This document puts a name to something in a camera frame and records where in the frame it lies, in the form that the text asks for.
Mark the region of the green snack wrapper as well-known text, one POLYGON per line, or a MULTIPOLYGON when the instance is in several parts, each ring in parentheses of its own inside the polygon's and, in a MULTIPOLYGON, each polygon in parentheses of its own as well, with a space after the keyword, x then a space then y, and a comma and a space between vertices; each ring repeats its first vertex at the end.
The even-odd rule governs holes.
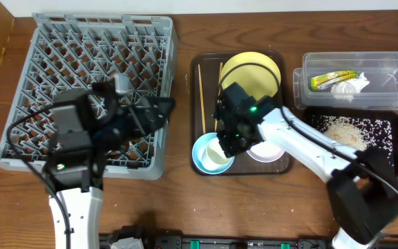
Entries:
POLYGON ((324 90, 328 87, 345 81, 358 77, 359 74, 356 71, 335 71, 331 73, 326 73, 324 75, 319 75, 311 79, 312 90, 324 90))

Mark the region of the leftover rice pile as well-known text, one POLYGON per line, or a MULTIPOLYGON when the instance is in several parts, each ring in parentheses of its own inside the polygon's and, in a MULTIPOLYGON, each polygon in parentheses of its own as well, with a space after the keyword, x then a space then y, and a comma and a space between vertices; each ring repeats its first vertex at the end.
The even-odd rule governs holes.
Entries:
POLYGON ((371 147, 393 151, 392 127, 389 121, 344 116, 312 116, 315 129, 335 141, 365 151, 371 147))

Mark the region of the pale green plastic cup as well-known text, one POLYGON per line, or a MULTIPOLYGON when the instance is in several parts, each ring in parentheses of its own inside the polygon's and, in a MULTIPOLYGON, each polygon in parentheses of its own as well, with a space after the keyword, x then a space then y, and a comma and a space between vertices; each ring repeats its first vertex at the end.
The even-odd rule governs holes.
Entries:
POLYGON ((202 166, 207 171, 216 171, 222 169, 230 164, 232 158, 226 157, 222 147, 220 146, 219 139, 211 139, 201 156, 202 166))

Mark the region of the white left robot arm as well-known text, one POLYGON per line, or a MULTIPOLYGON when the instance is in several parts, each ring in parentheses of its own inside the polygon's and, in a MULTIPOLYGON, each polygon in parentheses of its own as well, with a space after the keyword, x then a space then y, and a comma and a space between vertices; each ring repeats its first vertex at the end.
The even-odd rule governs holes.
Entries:
POLYGON ((53 99, 57 127, 42 174, 55 191, 49 199, 57 248, 98 248, 106 155, 130 140, 163 128, 176 101, 146 96, 121 104, 132 92, 120 73, 90 89, 67 89, 53 99))

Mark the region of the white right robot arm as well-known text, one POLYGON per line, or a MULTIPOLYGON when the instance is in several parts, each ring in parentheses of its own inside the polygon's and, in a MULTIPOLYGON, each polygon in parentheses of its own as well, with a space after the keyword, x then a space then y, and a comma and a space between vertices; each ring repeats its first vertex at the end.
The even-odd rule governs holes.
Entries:
POLYGON ((237 83, 221 91, 215 115, 223 122, 217 137, 227 157, 269 142, 325 183, 340 225, 333 248, 371 248, 398 217, 398 179, 378 149, 359 151, 332 140, 274 98, 256 100, 237 83))

